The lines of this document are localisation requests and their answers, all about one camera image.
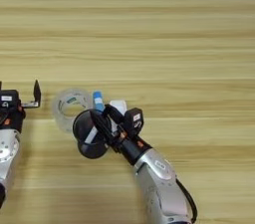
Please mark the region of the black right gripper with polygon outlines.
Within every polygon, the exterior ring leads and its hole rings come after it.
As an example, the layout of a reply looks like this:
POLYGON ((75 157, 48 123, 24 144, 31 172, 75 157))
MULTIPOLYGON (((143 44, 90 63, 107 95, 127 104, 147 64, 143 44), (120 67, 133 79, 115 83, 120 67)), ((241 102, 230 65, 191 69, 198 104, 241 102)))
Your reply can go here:
POLYGON ((115 152, 121 153, 130 165, 135 165, 150 150, 150 145, 139 136, 121 138, 120 131, 113 129, 112 121, 120 124, 125 120, 125 116, 117 108, 106 104, 103 112, 90 110, 90 114, 95 127, 103 135, 107 145, 115 152))

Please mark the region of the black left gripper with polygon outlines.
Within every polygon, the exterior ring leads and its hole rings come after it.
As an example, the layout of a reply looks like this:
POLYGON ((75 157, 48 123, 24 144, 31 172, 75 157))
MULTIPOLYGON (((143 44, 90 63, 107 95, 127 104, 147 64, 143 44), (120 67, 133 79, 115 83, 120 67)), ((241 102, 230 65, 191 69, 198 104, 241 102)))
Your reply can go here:
POLYGON ((25 109, 36 109, 41 103, 41 89, 38 80, 34 85, 34 102, 21 104, 13 107, 0 107, 0 129, 15 129, 22 131, 23 120, 26 117, 25 109))

